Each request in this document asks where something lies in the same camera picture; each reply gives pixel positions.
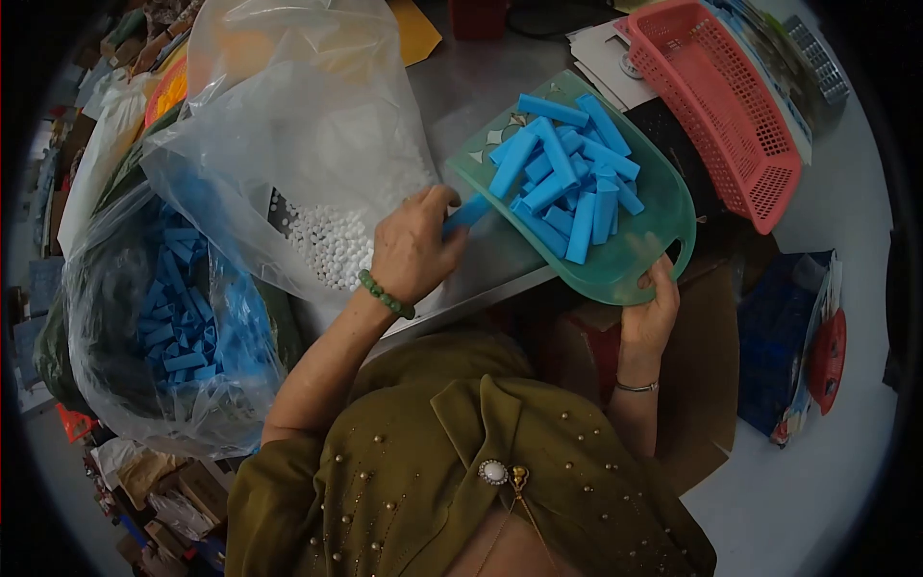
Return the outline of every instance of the handle hole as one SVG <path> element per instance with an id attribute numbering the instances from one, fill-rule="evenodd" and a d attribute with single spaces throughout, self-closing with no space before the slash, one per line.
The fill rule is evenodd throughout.
<path id="1" fill-rule="evenodd" d="M 670 260 L 673 262 L 673 264 L 677 263 L 677 259 L 679 259 L 679 252 L 682 250 L 682 248 L 683 243 L 679 239 L 674 240 L 672 243 L 670 243 L 670 246 L 666 248 L 666 255 L 670 257 Z"/>

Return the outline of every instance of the gold chain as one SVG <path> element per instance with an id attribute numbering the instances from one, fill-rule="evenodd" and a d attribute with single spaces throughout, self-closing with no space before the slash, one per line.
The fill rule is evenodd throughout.
<path id="1" fill-rule="evenodd" d="M 513 477 L 509 480 L 509 483 L 513 485 L 513 491 L 516 493 L 516 499 L 513 500 L 512 504 L 509 505 L 506 516 L 503 518 L 503 523 L 500 524 L 500 528 L 497 529 L 497 534 L 494 535 L 494 540 L 490 543 L 490 548 L 487 549 L 487 552 L 484 555 L 484 558 L 481 559 L 481 564 L 477 566 L 477 571 L 474 572 L 474 577 L 477 577 L 481 574 L 481 569 L 484 568 L 484 564 L 487 563 L 487 557 L 490 556 L 490 552 L 494 550 L 494 545 L 497 544 L 497 540 L 500 538 L 500 534 L 503 532 L 503 527 L 506 526 L 509 515 L 513 513 L 513 509 L 516 507 L 516 501 L 522 503 L 522 507 L 525 509 L 525 512 L 529 515 L 529 521 L 532 522 L 532 527 L 535 529 L 535 532 L 538 533 L 538 539 L 542 542 L 542 547 L 545 549 L 545 554 L 548 556 L 548 561 L 551 562 L 552 569 L 555 570 L 555 575 L 560 577 L 560 572 L 557 570 L 557 565 L 555 565 L 555 560 L 551 556 L 551 550 L 548 548 L 548 545 L 545 543 L 545 538 L 542 536 L 542 532 L 538 528 L 538 523 L 535 522 L 535 518 L 532 515 L 532 510 L 529 509 L 529 505 L 525 502 L 525 499 L 522 496 L 522 489 L 525 487 L 526 481 L 529 480 L 529 470 L 525 467 L 515 466 L 513 467 Z"/>

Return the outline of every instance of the silver bracelet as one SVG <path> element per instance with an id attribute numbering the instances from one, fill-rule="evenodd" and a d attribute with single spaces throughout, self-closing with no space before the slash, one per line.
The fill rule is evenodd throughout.
<path id="1" fill-rule="evenodd" d="M 628 392 L 653 392 L 660 389 L 660 380 L 658 379 L 646 387 L 626 387 L 622 383 L 616 381 L 616 388 Z"/>

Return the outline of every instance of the woman's right hand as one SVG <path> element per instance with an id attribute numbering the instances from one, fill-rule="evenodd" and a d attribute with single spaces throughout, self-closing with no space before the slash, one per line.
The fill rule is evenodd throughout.
<path id="1" fill-rule="evenodd" d="M 443 240 L 442 223 L 449 206 L 461 204 L 448 186 L 427 186 L 378 224 L 370 272 L 386 293 L 415 305 L 458 268 L 468 228 L 460 226 Z"/>
<path id="2" fill-rule="evenodd" d="M 679 290 L 670 278 L 672 271 L 670 258 L 661 255 L 638 281 L 642 289 L 653 284 L 653 300 L 622 307 L 618 382 L 626 387 L 646 387 L 660 378 L 660 357 L 679 311 Z"/>

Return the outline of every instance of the olive green top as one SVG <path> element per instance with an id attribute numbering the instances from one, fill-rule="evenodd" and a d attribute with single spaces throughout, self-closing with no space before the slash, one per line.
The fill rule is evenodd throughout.
<path id="1" fill-rule="evenodd" d="M 656 462 L 636 462 L 596 406 L 531 374 L 482 334 L 368 363 L 325 439 L 273 441 L 240 467 L 226 572 L 442 574 L 497 498 L 511 503 L 509 484 L 478 476 L 495 459 L 529 469 L 523 495 L 545 541 L 584 575 L 713 574 L 711 544 Z"/>

